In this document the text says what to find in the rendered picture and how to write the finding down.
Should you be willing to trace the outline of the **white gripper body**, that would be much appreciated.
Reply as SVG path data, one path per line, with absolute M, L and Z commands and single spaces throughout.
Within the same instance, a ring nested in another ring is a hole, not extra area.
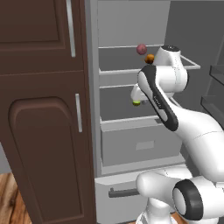
M 132 99 L 133 102 L 143 102 L 143 101 L 147 101 L 148 98 L 146 97 L 146 95 L 142 92 L 142 90 L 140 89 L 140 87 L 138 86 L 138 84 L 135 84 L 130 97 Z

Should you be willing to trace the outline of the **glass fridge shelf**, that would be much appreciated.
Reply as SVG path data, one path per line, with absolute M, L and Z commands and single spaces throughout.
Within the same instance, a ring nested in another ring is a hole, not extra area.
M 156 55 L 160 45 L 147 45 L 147 53 Z M 102 72 L 137 70 L 142 68 L 144 55 L 139 55 L 135 46 L 99 47 L 99 68 Z M 200 65 L 181 55 L 186 70 L 200 69 Z
M 172 134 L 161 122 L 149 101 L 134 106 L 130 97 L 133 87 L 100 89 L 101 130 L 164 132 Z

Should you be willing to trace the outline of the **pink round fruit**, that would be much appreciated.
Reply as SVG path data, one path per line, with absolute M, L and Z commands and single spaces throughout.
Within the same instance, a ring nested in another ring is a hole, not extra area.
M 144 55 L 147 52 L 147 47 L 145 44 L 139 44 L 136 48 L 136 52 L 140 55 Z

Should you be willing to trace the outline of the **grey fridge crisper drawer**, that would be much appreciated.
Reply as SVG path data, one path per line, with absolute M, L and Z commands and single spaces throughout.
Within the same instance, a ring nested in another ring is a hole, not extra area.
M 162 123 L 101 128 L 102 163 L 105 166 L 175 157 L 180 153 L 181 144 L 181 140 Z

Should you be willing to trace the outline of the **grey fridge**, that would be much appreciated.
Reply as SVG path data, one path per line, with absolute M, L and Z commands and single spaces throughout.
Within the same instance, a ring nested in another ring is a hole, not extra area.
M 95 178 L 177 166 L 188 168 L 193 175 L 199 173 L 183 144 L 175 157 L 111 166 L 102 163 L 100 89 L 133 87 L 141 68 L 102 72 L 99 68 L 99 47 L 135 46 L 137 49 L 139 44 L 146 47 L 166 45 L 171 1 L 177 0 L 85 0 Z M 211 115 L 224 128 L 224 37 L 209 75 L 208 90 L 200 101 L 201 112 Z

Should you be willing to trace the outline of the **grey fridge door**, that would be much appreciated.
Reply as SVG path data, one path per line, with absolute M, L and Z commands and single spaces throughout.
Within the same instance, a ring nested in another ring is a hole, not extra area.
M 171 1 L 165 43 L 200 65 L 189 70 L 189 83 L 175 100 L 185 109 L 202 111 L 207 94 L 210 66 L 217 61 L 224 37 L 224 1 Z

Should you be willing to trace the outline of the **brown arched cupboard door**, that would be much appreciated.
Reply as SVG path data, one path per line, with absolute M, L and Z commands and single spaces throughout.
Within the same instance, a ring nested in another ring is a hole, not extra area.
M 0 143 L 33 224 L 96 224 L 86 80 L 82 71 L 0 76 Z

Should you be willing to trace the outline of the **grey freezer drawer front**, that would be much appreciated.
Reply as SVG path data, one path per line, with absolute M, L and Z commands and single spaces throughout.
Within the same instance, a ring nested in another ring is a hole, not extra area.
M 99 224 L 118 224 L 134 221 L 146 208 L 147 199 L 140 194 L 124 198 L 110 198 L 109 190 L 136 188 L 137 176 L 142 171 L 96 178 L 95 201 L 96 219 Z

